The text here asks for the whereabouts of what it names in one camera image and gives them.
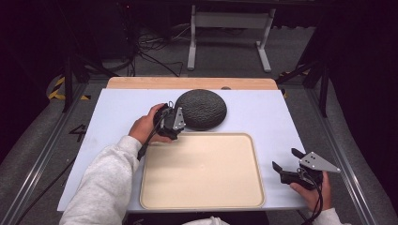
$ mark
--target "white sweatshirt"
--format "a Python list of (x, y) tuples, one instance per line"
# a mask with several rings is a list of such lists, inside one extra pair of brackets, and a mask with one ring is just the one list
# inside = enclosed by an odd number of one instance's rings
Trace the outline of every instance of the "white sweatshirt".
[[(141, 146), (136, 139), (124, 136), (118, 144), (104, 148), (85, 171), (59, 224), (122, 224)], [(334, 208), (323, 211), (314, 222), (323, 224), (341, 225)]]

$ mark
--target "wooden tray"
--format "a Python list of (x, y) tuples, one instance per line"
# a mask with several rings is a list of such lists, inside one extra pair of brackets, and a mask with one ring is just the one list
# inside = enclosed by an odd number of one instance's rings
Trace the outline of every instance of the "wooden tray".
[(153, 143), (140, 201), (146, 209), (260, 207), (265, 195), (252, 138), (187, 132), (170, 144)]

